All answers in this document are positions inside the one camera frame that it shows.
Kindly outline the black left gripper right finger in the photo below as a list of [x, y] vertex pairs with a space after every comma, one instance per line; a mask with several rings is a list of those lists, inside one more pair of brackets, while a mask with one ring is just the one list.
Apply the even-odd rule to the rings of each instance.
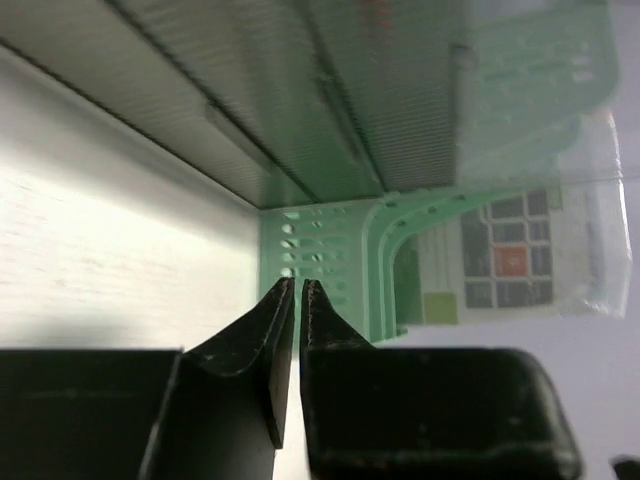
[[365, 443], [357, 369], [373, 349], [334, 309], [323, 285], [302, 288], [300, 398], [313, 479], [358, 479]]

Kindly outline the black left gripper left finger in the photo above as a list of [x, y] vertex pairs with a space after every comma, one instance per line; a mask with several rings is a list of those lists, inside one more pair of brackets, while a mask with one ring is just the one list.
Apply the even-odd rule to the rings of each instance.
[[250, 311], [180, 354], [142, 478], [272, 478], [293, 334], [294, 281], [281, 278]]

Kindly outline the clear drawer storage box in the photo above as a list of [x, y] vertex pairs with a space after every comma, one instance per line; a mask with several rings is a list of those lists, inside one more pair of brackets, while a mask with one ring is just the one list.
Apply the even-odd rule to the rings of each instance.
[[261, 209], [595, 176], [605, 1], [5, 1], [1, 44]]

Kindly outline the mesh document pouch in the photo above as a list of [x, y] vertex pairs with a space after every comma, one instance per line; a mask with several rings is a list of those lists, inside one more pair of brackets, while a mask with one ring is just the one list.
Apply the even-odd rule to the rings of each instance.
[[619, 143], [608, 111], [535, 188], [418, 230], [394, 262], [399, 333], [418, 326], [625, 315], [632, 269]]

